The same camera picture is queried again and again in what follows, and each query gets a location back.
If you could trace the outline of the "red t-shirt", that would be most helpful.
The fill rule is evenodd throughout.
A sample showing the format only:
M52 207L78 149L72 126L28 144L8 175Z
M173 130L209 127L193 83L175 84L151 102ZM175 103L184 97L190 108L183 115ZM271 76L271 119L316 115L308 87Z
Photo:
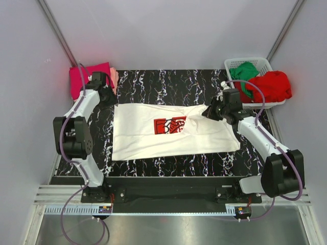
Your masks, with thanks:
M282 71L269 71L265 75L252 78L249 81L261 90L266 102L281 102L292 97L290 81ZM260 93L253 86L246 84L245 87L253 92L253 98L250 99L241 91L244 103L263 102Z

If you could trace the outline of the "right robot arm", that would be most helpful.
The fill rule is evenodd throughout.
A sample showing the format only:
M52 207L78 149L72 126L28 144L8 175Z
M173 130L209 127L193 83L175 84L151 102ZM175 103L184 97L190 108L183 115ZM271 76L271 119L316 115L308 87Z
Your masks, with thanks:
M237 89L223 90L212 99L202 116L231 125L265 161L261 175L241 178L239 185L232 189L235 201L244 202L252 193L291 200L287 195L296 191L295 201L302 196L305 187L303 154L290 150L260 126L258 115L243 108Z

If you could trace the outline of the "white printed t-shirt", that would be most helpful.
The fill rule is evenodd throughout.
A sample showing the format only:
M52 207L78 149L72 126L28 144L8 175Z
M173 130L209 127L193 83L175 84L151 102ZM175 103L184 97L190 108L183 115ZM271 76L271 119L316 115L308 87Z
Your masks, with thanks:
M119 104L114 109L113 161L234 152L231 125L202 116L206 105Z

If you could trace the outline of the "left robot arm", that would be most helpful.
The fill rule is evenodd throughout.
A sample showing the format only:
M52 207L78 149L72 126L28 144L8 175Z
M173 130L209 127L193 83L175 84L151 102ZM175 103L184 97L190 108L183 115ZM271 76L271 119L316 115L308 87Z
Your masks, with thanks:
M108 74L93 72L91 80L83 83L75 105L63 117L53 120L57 153L80 172L84 180L83 195L99 202L109 199L110 188L92 155L94 144L87 122L96 106L118 103L107 80L110 80Z

